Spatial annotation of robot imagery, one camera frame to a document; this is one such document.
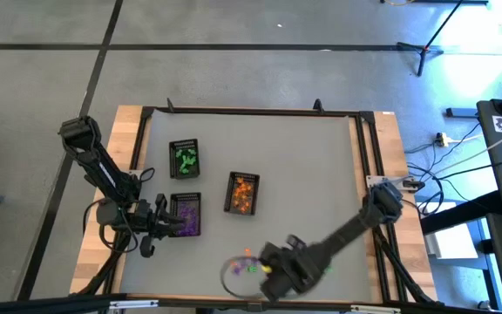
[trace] black basket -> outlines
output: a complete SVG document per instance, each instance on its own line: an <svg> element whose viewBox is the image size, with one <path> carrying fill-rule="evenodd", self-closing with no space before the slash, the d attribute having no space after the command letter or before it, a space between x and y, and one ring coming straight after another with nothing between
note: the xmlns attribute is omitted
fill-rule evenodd
<svg viewBox="0 0 502 314"><path fill-rule="evenodd" d="M183 173L180 167L183 165L183 161L180 160L179 156L176 156L179 150L185 152L195 151L195 154L187 154L186 156L191 158L195 157L196 161L193 165L185 168L188 173ZM189 179L198 177L200 174L199 166L199 145L197 139L191 140L176 140L170 142L170 178L175 179Z"/></svg>
<svg viewBox="0 0 502 314"><path fill-rule="evenodd" d="M200 236L200 193L170 196L170 214L186 219L186 226L171 237Z"/></svg>
<svg viewBox="0 0 502 314"><path fill-rule="evenodd" d="M230 214L254 215L259 192L259 178L258 174L230 172L224 211Z"/></svg>

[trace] tripod stand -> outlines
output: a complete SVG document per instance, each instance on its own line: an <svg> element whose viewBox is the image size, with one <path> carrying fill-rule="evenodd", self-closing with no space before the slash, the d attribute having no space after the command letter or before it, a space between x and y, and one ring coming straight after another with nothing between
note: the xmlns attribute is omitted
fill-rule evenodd
<svg viewBox="0 0 502 314"><path fill-rule="evenodd" d="M402 42L398 42L397 43L397 46L399 48L400 47L406 47L406 48L413 49L414 51L417 51L419 53L420 60L419 60L419 67L417 68L417 75L418 75L418 77L421 77L422 76L422 72L424 71L425 56L427 55L427 53L431 52L431 53L436 53L437 55L444 53L444 51L442 51L442 50L430 51L430 46L433 43L433 40L435 40L435 38L437 38L437 35L439 34L439 32L441 32L441 30L444 28L444 26L446 25L446 23L449 22L449 19L451 19L452 15L458 9L458 7L460 6L460 4L462 4L463 1L464 0L460 0L460 1L457 2L457 5L454 7L454 9L452 9L452 11L449 14L449 16L446 17L445 21L441 24L441 26L439 26L438 30L435 32L435 34L433 34L433 37L431 37L431 39L429 40L429 43L427 43L425 46L414 45L414 44L406 44L406 43L402 43Z"/></svg>

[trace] purple object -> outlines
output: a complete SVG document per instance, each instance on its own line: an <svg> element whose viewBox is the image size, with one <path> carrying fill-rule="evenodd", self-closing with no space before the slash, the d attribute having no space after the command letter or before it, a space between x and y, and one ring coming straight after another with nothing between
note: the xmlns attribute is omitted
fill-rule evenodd
<svg viewBox="0 0 502 314"><path fill-rule="evenodd" d="M177 236L200 235L199 201L179 201L177 216L186 220L185 228L177 231Z"/></svg>

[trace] concrete floor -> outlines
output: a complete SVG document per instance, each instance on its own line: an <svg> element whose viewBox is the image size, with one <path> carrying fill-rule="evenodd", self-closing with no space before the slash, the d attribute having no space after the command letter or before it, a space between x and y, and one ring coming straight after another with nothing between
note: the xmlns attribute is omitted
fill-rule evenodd
<svg viewBox="0 0 502 314"><path fill-rule="evenodd" d="M0 0L0 43L101 43L113 5L113 0ZM112 42L424 44L451 8L392 7L377 0L136 0L124 3ZM483 5L461 7L436 41L454 46L453 53L429 58L422 78L412 74L419 56L410 52L110 51L89 114L106 143L118 105L160 106L169 97L176 106L309 108L320 98L327 109L396 112L406 148L431 141L436 132L459 140L476 122L446 119L446 107L474 108L478 100L502 98L501 25ZM0 193L6 196L0 205L0 301L16 291L63 157L57 130L78 114L96 55L0 51ZM466 143L443 166L483 145ZM409 156L422 165L428 158ZM486 162L483 156L465 166ZM73 166L36 298L68 293L82 211L94 191L83 175ZM469 198L494 189L491 171L453 182ZM434 190L430 184L420 194ZM457 198L449 187L445 195ZM481 289L450 297L452 278L462 270L433 270L447 304L473 306L472 299L486 298ZM481 277L469 273L462 286L481 286Z"/></svg>

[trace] wooden table frame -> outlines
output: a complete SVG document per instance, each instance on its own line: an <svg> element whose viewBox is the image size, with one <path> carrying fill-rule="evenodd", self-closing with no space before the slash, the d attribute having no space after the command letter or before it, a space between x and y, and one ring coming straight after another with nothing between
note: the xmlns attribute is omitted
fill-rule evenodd
<svg viewBox="0 0 502 314"><path fill-rule="evenodd" d="M170 113L219 113L219 114L253 114L253 115L298 115L312 117L343 117L349 116L349 130L354 158L356 185L358 198L361 200L366 194L365 175L379 174L390 176L404 176L408 174L404 150L397 121L394 113L381 112L325 112L321 106L314 110L284 110L284 109L248 109L248 108L155 108L143 106L120 106L113 124L112 134L108 143L108 153L123 171L141 169L146 157L146 143L148 142L150 123L154 110ZM99 190L95 200L102 197ZM404 199L414 201L413 195L404 194ZM415 208L404 206L402 217L387 229L391 236L389 241L398 247L401 261L410 272L413 279L431 298L437 299L437 293L431 275L429 259L425 251L424 237L420 227L419 217ZM106 231L106 238L113 239L113 231ZM373 303L383 300L398 300L398 285L392 266L382 252L374 245L372 234L366 233L364 241L367 248L367 262L369 267L370 290ZM384 263L377 263L377 255ZM99 268L110 255L98 238L98 224L96 211L92 210L86 227L81 250L78 255L77 267L71 282L71 292L84 288L90 279L96 275ZM119 260L115 270L110 292L119 292L125 256ZM225 297L207 296L165 296L177 298L199 298L207 300L225 300Z"/></svg>

